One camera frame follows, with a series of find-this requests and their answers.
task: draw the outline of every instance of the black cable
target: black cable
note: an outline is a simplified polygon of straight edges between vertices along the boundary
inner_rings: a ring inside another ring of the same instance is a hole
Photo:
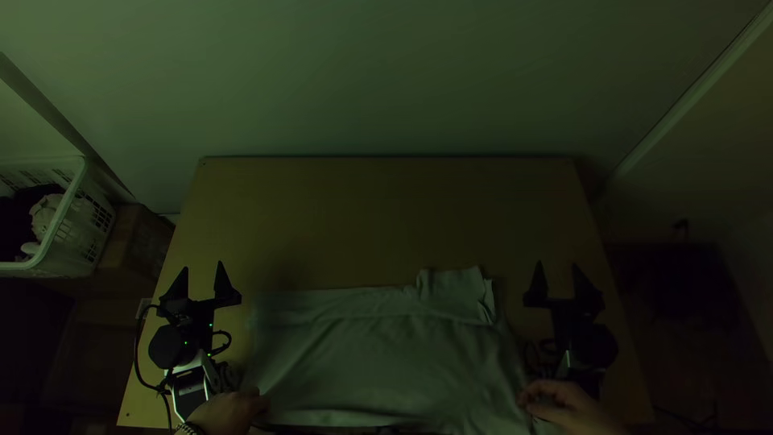
[[[218,348],[216,348],[216,349],[212,349],[212,350],[209,352],[209,356],[210,356],[210,357],[213,357],[213,356],[215,356],[215,355],[217,355],[217,354],[221,353],[223,350],[226,350],[226,349],[228,349],[228,348],[229,348],[229,346],[231,346],[231,334],[230,334],[230,333],[228,333],[228,332],[226,332],[226,331],[223,331],[223,330],[220,330],[220,331],[215,331],[215,332],[213,332],[213,333],[212,333],[212,335],[213,335],[213,336],[215,336],[215,335],[223,335],[223,336],[225,336],[225,338],[227,338],[227,339],[228,339],[228,341],[227,341],[227,342],[225,342],[225,344],[223,344],[222,346],[220,346],[220,347],[218,347]]]
[[[165,385],[167,383],[167,379],[164,379],[161,381],[159,385],[151,385],[148,382],[143,379],[143,376],[139,374],[139,336],[143,331],[143,320],[145,320],[145,315],[147,314],[147,310],[150,308],[155,308],[162,313],[165,313],[166,310],[163,309],[163,307],[156,305],[156,304],[149,304],[146,305],[140,312],[139,317],[137,318],[137,329],[134,332],[134,374],[137,375],[137,380],[146,388],[150,388],[157,394],[161,395],[161,398],[163,399],[163,406],[167,410],[167,426],[169,428],[169,434],[174,435],[174,429],[172,429],[172,411],[169,408],[169,401],[167,400],[167,395],[171,394],[172,392],[165,388]]]

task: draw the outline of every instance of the wooden table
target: wooden table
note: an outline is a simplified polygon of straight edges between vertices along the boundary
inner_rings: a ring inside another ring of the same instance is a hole
[[[505,289],[516,334],[552,336],[547,310],[525,309],[535,263],[551,296],[573,294],[577,263],[604,292],[600,321],[618,339],[602,401],[626,423],[652,418],[604,250],[569,159],[203,159],[163,266],[155,299],[183,266],[190,296],[213,294],[222,260],[242,305],[219,309],[215,328],[234,336],[218,360],[244,363],[245,320],[256,292],[408,284],[424,267],[483,266]],[[149,316],[140,367],[161,378],[147,345],[162,319]],[[119,425],[165,427],[161,399],[126,384]]]

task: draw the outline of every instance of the white laundry basket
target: white laundry basket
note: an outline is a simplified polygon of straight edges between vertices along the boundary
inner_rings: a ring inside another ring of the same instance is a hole
[[[38,252],[27,261],[0,262],[0,276],[74,278],[90,275],[96,266],[115,210],[90,176],[86,160],[71,156],[0,162],[0,196],[52,183],[65,193]]]

